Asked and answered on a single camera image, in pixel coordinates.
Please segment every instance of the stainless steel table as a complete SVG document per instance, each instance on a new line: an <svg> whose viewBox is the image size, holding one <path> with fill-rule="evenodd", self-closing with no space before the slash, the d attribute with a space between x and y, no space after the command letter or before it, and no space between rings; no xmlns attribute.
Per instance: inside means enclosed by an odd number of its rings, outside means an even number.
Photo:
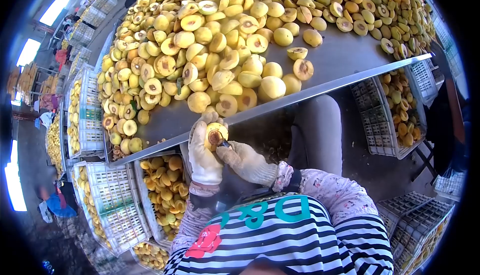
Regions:
<svg viewBox="0 0 480 275"><path fill-rule="evenodd" d="M311 79L302 82L302 90L281 99L258 105L250 110L237 112L226 118L228 124L235 124L278 110L285 106L324 94L335 89L348 86L357 81L365 80L414 62L431 57L424 54L403 61L393 62L394 58L387 55L380 46L380 41L371 35L361 37L355 32L341 32L335 24L329 24L326 31L321 32L323 44L316 48L306 44L302 39L302 32L311 28L300 24L301 33L288 47L270 44L266 52L261 53L267 62L278 62L283 73L293 73L293 61L287 56L287 48L305 47L308 49L307 60L314 65L314 75ZM140 125L135 134L143 141L144 149L123 159L111 161L107 157L109 166L116 167L139 158L147 157L188 140L188 133L200 114L191 112L186 101L172 102L167 107L156 106L150 111L150 121L147 125Z"/></svg>

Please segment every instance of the red flower print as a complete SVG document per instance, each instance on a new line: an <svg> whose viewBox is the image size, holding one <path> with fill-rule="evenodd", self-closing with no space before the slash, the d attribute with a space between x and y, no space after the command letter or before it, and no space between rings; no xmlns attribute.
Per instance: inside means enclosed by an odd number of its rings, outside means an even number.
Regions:
<svg viewBox="0 0 480 275"><path fill-rule="evenodd" d="M205 252L213 253L222 239L219 236L220 224L209 225L200 232L198 240L187 250L185 257L202 258Z"/></svg>

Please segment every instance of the knee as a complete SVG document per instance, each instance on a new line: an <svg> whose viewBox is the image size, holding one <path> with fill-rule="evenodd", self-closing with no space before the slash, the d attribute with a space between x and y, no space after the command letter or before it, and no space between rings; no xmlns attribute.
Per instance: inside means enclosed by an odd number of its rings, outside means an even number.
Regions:
<svg viewBox="0 0 480 275"><path fill-rule="evenodd" d="M318 107L318 109L340 114L340 107L338 106L338 103L335 101L335 99L327 94L313 98L310 103Z"/></svg>

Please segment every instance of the green leaf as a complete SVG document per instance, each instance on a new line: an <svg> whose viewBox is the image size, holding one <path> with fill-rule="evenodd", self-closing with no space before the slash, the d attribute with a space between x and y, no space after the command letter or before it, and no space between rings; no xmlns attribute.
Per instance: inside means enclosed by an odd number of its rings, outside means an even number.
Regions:
<svg viewBox="0 0 480 275"><path fill-rule="evenodd" d="M135 111L135 114L138 114L137 102L135 100L130 100L130 104L132 105L131 108L133 108L133 110Z"/></svg>
<svg viewBox="0 0 480 275"><path fill-rule="evenodd" d="M181 94L183 84L183 77L177 78L177 95Z"/></svg>

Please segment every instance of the fluorescent light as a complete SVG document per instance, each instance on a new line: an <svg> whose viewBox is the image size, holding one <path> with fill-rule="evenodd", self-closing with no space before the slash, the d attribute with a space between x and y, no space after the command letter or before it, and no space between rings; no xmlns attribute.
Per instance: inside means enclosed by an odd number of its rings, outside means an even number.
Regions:
<svg viewBox="0 0 480 275"><path fill-rule="evenodd" d="M5 177L7 179L8 194L12 202L13 209L17 212L26 212L24 194L20 177L18 176L18 150L17 141L13 140L11 145L10 163L5 167Z"/></svg>
<svg viewBox="0 0 480 275"><path fill-rule="evenodd" d="M17 66L25 66L31 63L35 58L39 48L40 42L29 38L27 40L27 43L25 43L25 46L23 47L20 56L18 57Z"/></svg>
<svg viewBox="0 0 480 275"><path fill-rule="evenodd" d="M52 26L63 8L68 4L69 0L55 0L52 5L47 8L45 14L40 18L40 22Z"/></svg>

